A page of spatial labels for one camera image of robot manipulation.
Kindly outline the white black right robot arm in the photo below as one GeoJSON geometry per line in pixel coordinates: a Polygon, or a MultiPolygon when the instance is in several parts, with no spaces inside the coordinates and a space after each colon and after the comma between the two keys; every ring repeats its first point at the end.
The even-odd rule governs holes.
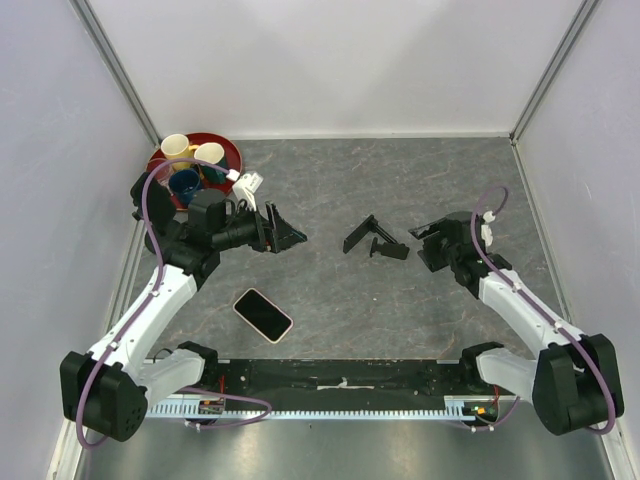
{"type": "Polygon", "coordinates": [[[463,352],[458,381],[467,392],[491,384],[530,403],[554,435],[590,428],[606,434],[624,411],[615,347],[565,321],[490,251],[494,216],[459,211],[411,229],[419,258],[432,272],[448,268],[457,283],[496,312],[531,351],[526,359],[499,343],[463,352]]]}

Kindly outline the black angled desk phone stand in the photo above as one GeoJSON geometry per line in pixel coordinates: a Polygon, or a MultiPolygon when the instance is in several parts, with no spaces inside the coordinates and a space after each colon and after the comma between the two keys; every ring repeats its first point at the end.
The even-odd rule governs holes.
{"type": "Polygon", "coordinates": [[[369,256],[380,254],[396,260],[406,260],[410,249],[398,242],[389,232],[382,228],[374,215],[369,215],[343,241],[342,251],[349,253],[369,233],[373,235],[369,256]]]}

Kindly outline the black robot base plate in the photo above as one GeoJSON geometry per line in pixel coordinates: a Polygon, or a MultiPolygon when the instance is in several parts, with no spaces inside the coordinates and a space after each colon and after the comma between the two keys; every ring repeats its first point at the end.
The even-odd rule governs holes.
{"type": "Polygon", "coordinates": [[[495,396],[459,362],[436,360],[220,360],[195,386],[302,410],[435,409],[446,396],[495,396]]]}

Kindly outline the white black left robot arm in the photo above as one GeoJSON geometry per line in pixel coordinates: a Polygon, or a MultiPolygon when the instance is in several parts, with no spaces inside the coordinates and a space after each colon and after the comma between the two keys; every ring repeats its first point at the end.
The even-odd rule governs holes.
{"type": "Polygon", "coordinates": [[[147,354],[178,311],[219,266],[222,252],[244,245],[280,253],[306,241],[273,203],[260,213],[234,205],[218,190],[201,190],[184,222],[171,220],[157,240],[157,266],[149,283],[118,323],[86,353],[70,352],[60,365],[65,417],[84,432],[124,442],[139,429],[146,412],[167,397],[192,387],[208,393],[219,382],[215,350],[185,342],[153,364],[147,354]]]}

